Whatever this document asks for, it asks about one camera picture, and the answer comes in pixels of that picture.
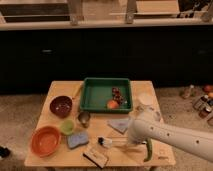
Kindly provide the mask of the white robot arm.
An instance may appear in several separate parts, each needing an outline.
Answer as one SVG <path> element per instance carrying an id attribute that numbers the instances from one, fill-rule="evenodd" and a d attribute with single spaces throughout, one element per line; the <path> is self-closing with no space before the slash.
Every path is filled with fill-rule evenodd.
<path id="1" fill-rule="evenodd" d="M 165 124 L 154 111 L 144 110 L 133 118 L 127 135 L 131 143 L 151 138 L 213 163 L 213 133 Z"/>

